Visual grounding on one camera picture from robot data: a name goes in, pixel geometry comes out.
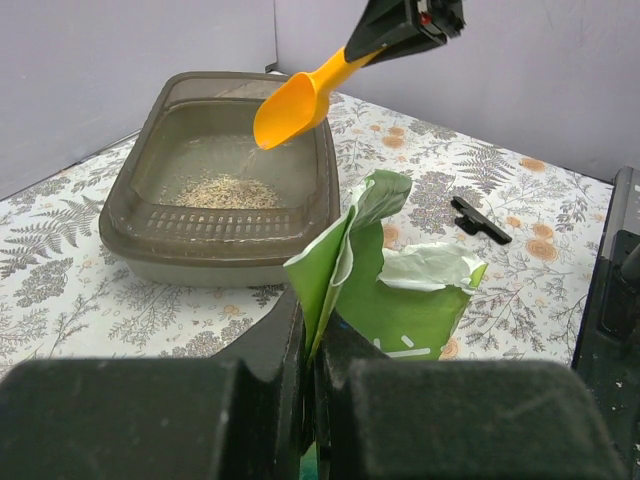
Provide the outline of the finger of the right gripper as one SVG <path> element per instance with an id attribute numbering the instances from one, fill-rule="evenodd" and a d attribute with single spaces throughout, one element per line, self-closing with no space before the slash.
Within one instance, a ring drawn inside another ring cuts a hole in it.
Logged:
<path id="1" fill-rule="evenodd" d="M 367 66 L 447 44 L 465 26 L 460 0 L 370 0 L 346 46 L 348 63 Z"/>

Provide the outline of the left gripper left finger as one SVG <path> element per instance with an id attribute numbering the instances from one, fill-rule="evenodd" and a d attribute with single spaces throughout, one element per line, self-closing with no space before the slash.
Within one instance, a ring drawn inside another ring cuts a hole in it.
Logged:
<path id="1" fill-rule="evenodd" d="M 286 291 L 211 357 L 23 363 L 1 383 L 1 475 L 295 479 L 303 347 Z"/>

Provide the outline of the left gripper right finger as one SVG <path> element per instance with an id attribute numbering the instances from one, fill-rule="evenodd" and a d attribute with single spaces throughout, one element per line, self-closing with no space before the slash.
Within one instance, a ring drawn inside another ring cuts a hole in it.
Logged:
<path id="1" fill-rule="evenodd" d="M 392 359 L 344 322 L 314 362 L 322 479 L 621 479 L 591 393 L 545 361 Z"/>

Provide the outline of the green litter bag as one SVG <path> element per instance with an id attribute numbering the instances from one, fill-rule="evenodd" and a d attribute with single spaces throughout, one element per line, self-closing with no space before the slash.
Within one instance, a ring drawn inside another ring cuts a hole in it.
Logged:
<path id="1" fill-rule="evenodd" d="M 305 479 L 433 479 L 444 399 L 436 363 L 481 283 L 467 248 L 384 244 L 412 187 L 378 170 L 285 269 L 304 315 L 312 449 Z"/>

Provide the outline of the yellow plastic scoop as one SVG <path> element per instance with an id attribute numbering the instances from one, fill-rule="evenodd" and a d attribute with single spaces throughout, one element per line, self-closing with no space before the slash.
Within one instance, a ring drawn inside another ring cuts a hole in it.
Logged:
<path id="1" fill-rule="evenodd" d="M 329 110 L 330 94 L 382 49 L 348 62 L 345 49 L 313 72 L 291 76 L 259 107 L 253 122 L 258 147 L 270 150 L 318 126 Z"/>

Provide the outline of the grey litter box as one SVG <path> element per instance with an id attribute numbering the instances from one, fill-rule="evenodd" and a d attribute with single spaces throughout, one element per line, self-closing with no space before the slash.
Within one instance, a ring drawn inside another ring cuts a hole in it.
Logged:
<path id="1" fill-rule="evenodd" d="M 105 201 L 104 246 L 138 276 L 190 287 L 255 287 L 340 214 L 330 128 L 273 150 L 253 137 L 280 75 L 187 72 L 160 91 Z"/>

